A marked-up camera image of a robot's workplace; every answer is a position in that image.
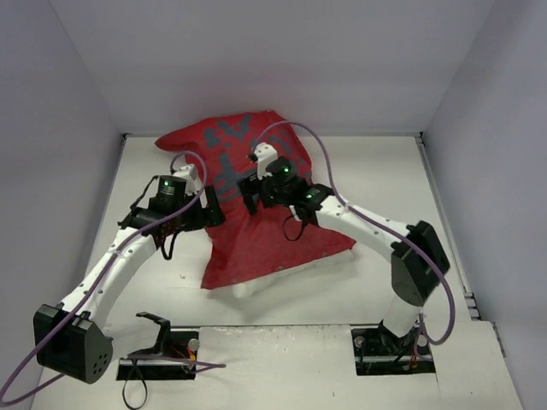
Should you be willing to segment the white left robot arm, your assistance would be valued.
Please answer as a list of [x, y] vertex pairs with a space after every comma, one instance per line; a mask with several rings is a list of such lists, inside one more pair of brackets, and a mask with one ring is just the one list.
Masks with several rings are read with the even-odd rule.
[[139, 268], [168, 237], [222, 224], [225, 216], [213, 186], [203, 185], [197, 167], [185, 164], [169, 175], [155, 176], [156, 195], [137, 203], [119, 224], [115, 239], [82, 282], [55, 306], [42, 305], [33, 317], [37, 362], [62, 375], [94, 384], [109, 364], [121, 358], [160, 357], [173, 339], [169, 320], [139, 312], [119, 330], [107, 318]]

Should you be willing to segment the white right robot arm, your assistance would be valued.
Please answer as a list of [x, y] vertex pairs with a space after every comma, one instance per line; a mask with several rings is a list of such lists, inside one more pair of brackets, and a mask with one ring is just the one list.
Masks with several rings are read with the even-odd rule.
[[238, 188], [250, 214], [257, 206], [284, 207], [302, 228], [316, 226], [340, 233], [384, 257], [391, 265], [394, 296], [379, 330], [386, 341], [401, 341], [411, 332], [432, 292], [450, 270], [450, 262], [431, 224], [408, 225], [342, 203], [331, 187], [311, 184], [284, 156], [250, 154], [255, 170]]

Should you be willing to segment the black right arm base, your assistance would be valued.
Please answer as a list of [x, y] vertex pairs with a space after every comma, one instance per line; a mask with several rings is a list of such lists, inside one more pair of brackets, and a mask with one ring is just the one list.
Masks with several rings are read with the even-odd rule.
[[436, 367], [427, 342], [418, 341], [415, 325], [404, 337], [394, 337], [383, 326], [350, 330], [356, 375], [405, 376], [434, 374]]

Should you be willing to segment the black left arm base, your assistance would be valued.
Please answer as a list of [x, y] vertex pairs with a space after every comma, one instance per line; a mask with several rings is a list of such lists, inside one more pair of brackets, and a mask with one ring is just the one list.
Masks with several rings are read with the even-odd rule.
[[188, 381], [196, 378], [199, 330], [139, 312], [132, 325], [115, 331], [118, 381]]

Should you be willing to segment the red printed pillowcase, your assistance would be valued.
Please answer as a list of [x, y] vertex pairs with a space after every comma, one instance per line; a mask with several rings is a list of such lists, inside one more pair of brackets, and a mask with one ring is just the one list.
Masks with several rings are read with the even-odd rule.
[[237, 182], [252, 173], [247, 155], [257, 141], [273, 145], [306, 179], [312, 161], [293, 128], [274, 112], [260, 111], [212, 117], [169, 132], [156, 140], [167, 152], [190, 150], [199, 154], [208, 169], [226, 222], [207, 229], [212, 242], [202, 287], [213, 290], [266, 278], [333, 255], [349, 255], [355, 240], [313, 225], [305, 229], [288, 220], [284, 207], [258, 206], [248, 213]]

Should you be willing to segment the white pillow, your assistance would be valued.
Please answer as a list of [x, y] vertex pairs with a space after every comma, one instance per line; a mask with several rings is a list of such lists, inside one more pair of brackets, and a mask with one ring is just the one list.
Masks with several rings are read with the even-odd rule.
[[276, 282], [279, 282], [282, 278], [294, 276], [300, 272], [309, 272], [316, 268], [335, 266], [353, 260], [354, 251], [352, 249], [334, 255], [324, 254], [322, 258], [302, 265], [292, 268], [283, 268], [280, 266], [276, 272], [266, 276], [211, 290], [209, 296], [211, 298], [230, 296], [235, 299], [244, 299], [265, 290]]

